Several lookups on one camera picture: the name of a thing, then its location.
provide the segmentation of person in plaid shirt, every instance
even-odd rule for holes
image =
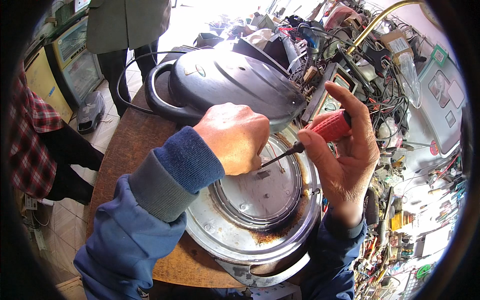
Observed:
[[[98,171],[103,154],[28,88],[23,64],[13,89],[9,115],[12,119],[9,165],[14,187],[37,199],[72,198],[88,205],[93,186],[70,165]]]

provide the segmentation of ribbed cuff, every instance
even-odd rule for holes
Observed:
[[[225,176],[218,158],[190,126],[183,127],[154,153],[175,181],[192,194]]]
[[[175,221],[197,197],[170,176],[153,150],[130,175],[128,182],[137,203],[167,223]]]
[[[332,234],[333,236],[343,239],[343,240],[349,240],[356,238],[360,233],[363,228],[363,222],[364,222],[365,216],[362,215],[360,223],[355,226],[354,228],[346,228],[345,225],[343,225],[342,222],[338,221],[337,219],[332,217],[332,214],[330,213],[330,210],[328,210],[326,216],[324,217],[324,225],[325,228]]]

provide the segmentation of wooden table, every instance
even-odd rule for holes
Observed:
[[[168,54],[163,61],[177,58]],[[172,102],[167,92],[166,72],[156,81],[159,96]],[[132,101],[148,108],[142,86]],[[127,109],[118,124],[105,152],[98,172],[87,224],[87,238],[93,232],[93,220],[97,207],[113,199],[118,177],[132,173],[143,161],[148,152],[160,147],[175,132],[176,124],[159,116],[148,115],[132,108]],[[184,233],[175,249],[167,257],[157,261],[153,269],[153,279],[206,288],[237,288],[244,285],[235,280],[219,266],[206,250]]]

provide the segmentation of person in gray jacket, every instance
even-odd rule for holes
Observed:
[[[170,0],[92,0],[89,4],[87,49],[97,54],[100,69],[121,117],[127,105],[117,97],[117,81],[125,68],[127,50],[135,57],[157,51],[158,38],[168,29]],[[156,55],[137,61],[145,81],[157,64]],[[121,97],[131,102],[127,80],[122,76]]]

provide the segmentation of screwdriver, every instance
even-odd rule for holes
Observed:
[[[316,134],[321,135],[324,140],[328,143],[336,139],[341,138],[345,133],[351,129],[351,117],[345,110],[338,111],[337,114],[323,120],[315,126],[312,131]],[[286,157],[287,155],[292,155],[294,153],[302,153],[305,150],[303,144],[299,141],[295,142],[293,146],[282,155],[275,157],[274,159],[266,162],[262,165],[261,168],[266,167],[274,162]]]

